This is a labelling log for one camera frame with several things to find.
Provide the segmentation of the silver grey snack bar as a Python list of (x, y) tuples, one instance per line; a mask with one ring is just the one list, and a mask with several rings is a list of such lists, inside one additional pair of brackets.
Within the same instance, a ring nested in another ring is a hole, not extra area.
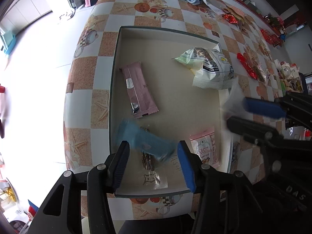
[(255, 71), (256, 75), (258, 76), (258, 81), (266, 84), (267, 76), (266, 76), (264, 70), (262, 69), (262, 66), (260, 64), (258, 66), (254, 66), (254, 71)]

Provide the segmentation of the pink crispy cranberry packet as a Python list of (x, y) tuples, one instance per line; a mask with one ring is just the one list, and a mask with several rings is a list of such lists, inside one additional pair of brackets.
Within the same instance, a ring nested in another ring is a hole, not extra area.
[(215, 144), (215, 129), (208, 128), (204, 132), (190, 136), (192, 149), (203, 164), (219, 167), (218, 152)]

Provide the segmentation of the green white snack bag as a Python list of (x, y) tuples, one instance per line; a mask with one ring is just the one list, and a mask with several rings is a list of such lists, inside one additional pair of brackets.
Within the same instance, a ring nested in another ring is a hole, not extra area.
[(192, 85), (202, 89), (229, 89), (234, 81), (234, 69), (224, 54), (216, 49), (194, 47), (186, 50), (175, 61), (193, 74)]

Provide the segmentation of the light blue snack bar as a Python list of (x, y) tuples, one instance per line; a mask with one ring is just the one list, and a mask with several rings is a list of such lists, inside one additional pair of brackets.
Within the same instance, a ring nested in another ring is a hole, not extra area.
[(174, 141), (158, 137), (129, 120), (120, 123), (114, 140), (116, 146), (120, 146), (122, 141), (127, 141), (131, 150), (152, 155), (159, 162), (167, 161), (177, 147)]

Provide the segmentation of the clear bag brown snack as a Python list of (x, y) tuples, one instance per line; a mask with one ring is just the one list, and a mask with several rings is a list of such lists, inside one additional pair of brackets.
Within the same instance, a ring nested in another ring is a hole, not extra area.
[(142, 185), (152, 190), (160, 190), (168, 187), (168, 179), (164, 162), (157, 161), (152, 155), (140, 152), (144, 171), (142, 174)]

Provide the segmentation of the pink snack bar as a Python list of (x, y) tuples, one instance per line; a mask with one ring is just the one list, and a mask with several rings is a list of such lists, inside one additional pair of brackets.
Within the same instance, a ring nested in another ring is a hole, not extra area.
[(126, 89), (130, 100), (134, 118), (157, 113), (157, 107), (145, 81), (141, 61), (120, 68), (126, 83)]

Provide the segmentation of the red snack bar wrapper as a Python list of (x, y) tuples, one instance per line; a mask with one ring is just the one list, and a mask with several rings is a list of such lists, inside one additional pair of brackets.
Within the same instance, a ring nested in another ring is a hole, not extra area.
[(253, 68), (248, 64), (247, 60), (241, 53), (237, 53), (237, 59), (246, 70), (247, 74), (254, 80), (258, 80), (258, 75), (253, 70)]

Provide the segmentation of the small red foil packet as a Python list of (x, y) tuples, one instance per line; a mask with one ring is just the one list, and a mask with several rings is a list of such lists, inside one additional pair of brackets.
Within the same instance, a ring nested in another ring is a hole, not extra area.
[(223, 14), (222, 17), (230, 24), (238, 25), (238, 19), (232, 14)]

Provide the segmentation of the shallow green-rimmed cardboard tray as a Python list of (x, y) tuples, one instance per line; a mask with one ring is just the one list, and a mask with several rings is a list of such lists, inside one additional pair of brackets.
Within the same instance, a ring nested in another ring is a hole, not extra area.
[[(221, 49), (221, 45), (215, 40), (183, 31), (156, 27), (120, 28), (110, 91), (111, 152), (115, 152), (120, 145), (117, 130), (123, 121), (136, 123), (174, 144), (179, 141), (188, 143), (190, 136), (214, 127), (218, 170), (230, 170), (233, 137), (226, 129), (221, 109), (229, 91), (193, 86), (193, 73), (175, 60), (193, 47)], [(138, 61), (142, 65), (144, 79), (158, 111), (136, 119), (121, 68)]]

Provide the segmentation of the white cloth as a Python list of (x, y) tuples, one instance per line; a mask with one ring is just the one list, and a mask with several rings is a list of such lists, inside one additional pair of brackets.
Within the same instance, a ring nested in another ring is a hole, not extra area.
[(213, 12), (218, 15), (226, 13), (226, 5), (223, 2), (217, 0), (202, 0)]

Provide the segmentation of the blue dustpan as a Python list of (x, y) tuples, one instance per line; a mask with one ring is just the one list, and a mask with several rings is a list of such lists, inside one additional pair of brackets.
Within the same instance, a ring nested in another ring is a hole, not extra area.
[(16, 45), (16, 35), (12, 31), (1, 33), (1, 51), (10, 55)]

